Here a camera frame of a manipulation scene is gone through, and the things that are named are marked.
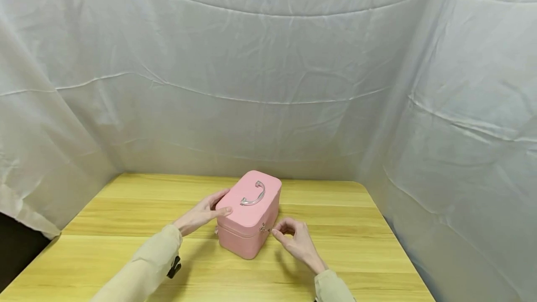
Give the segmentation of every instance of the forearm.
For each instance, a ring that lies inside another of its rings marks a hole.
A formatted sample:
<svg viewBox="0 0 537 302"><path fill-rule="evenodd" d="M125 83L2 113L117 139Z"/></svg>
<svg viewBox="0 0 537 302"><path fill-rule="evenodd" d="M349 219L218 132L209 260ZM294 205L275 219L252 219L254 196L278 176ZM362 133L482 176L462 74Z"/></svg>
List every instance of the forearm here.
<svg viewBox="0 0 537 302"><path fill-rule="evenodd" d="M148 239L128 262L91 299L92 302L143 302L162 283L181 245L173 225Z"/></svg>
<svg viewBox="0 0 537 302"><path fill-rule="evenodd" d="M318 302L356 302L345 282L329 269L315 277L315 292Z"/></svg>

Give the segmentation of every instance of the wooden table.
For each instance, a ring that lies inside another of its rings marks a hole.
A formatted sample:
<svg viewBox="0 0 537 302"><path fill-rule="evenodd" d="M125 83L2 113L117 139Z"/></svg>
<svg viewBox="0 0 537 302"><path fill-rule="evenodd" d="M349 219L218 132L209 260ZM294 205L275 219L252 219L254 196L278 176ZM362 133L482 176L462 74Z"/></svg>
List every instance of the wooden table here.
<svg viewBox="0 0 537 302"><path fill-rule="evenodd" d="M7 288L0 301L88 301L151 235L236 178L123 174ZM319 253L358 302L432 302L359 183L284 180L280 217L308 223ZM183 269L148 301L311 302L313 276L270 237L254 260L221 248L215 223L187 236Z"/></svg>

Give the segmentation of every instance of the metal latch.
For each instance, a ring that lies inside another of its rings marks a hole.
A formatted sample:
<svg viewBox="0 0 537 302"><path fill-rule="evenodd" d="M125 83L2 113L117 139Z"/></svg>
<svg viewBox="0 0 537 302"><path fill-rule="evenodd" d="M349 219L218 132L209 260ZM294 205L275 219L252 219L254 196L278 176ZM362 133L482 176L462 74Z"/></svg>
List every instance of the metal latch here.
<svg viewBox="0 0 537 302"><path fill-rule="evenodd" d="M271 232L271 231L272 231L272 228L267 229L267 228L265 227L265 223L263 223L263 224L261 224L261 227L259 228L259 231Z"/></svg>

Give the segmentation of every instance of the dark floor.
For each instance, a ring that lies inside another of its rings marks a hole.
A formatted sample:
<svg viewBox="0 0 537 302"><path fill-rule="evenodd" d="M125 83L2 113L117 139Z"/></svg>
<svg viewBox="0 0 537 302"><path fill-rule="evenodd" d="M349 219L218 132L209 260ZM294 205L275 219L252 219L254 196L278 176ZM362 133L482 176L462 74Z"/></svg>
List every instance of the dark floor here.
<svg viewBox="0 0 537 302"><path fill-rule="evenodd" d="M40 232L0 213L0 292L49 242Z"/></svg>

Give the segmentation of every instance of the silver handle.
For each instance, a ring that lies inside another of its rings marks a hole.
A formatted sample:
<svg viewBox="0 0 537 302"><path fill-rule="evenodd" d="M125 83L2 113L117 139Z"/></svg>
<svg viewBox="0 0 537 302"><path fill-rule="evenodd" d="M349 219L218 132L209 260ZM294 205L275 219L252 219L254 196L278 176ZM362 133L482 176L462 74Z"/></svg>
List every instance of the silver handle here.
<svg viewBox="0 0 537 302"><path fill-rule="evenodd" d="M243 197L241 200L241 206L253 206L253 204L259 202L263 196L265 196L265 185L261 181L255 183L256 188L263 188L263 191L259 194L256 200L247 200L246 197Z"/></svg>

